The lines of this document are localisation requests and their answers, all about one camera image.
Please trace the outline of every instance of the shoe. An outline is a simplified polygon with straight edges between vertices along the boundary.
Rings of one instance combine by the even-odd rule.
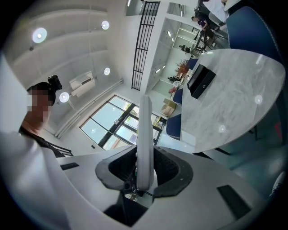
[[[285,177],[286,177],[286,172],[281,172],[274,183],[272,193],[270,194],[270,196],[278,193],[279,189],[281,188],[281,186],[283,184]]]

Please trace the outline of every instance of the window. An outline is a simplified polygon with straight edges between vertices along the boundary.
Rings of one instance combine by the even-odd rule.
[[[159,117],[152,114],[153,139],[156,145],[163,128]],[[83,132],[104,150],[137,144],[139,107],[114,96],[98,109],[80,127]]]

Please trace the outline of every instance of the potted plant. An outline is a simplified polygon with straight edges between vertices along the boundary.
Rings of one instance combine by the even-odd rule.
[[[188,60],[184,60],[177,64],[177,69],[175,69],[177,77],[182,77],[187,74],[189,71],[189,68],[186,66],[187,62]]]

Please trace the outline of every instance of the person in white shirt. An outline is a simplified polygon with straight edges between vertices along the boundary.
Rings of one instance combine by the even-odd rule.
[[[226,0],[203,0],[204,6],[214,14],[222,22],[226,22],[227,17],[229,17],[229,12],[224,11],[224,2]]]

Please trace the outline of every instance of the air conditioner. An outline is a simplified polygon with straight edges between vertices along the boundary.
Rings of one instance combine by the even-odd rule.
[[[72,96],[80,97],[95,86],[95,79],[93,79],[92,72],[84,73],[70,81]]]

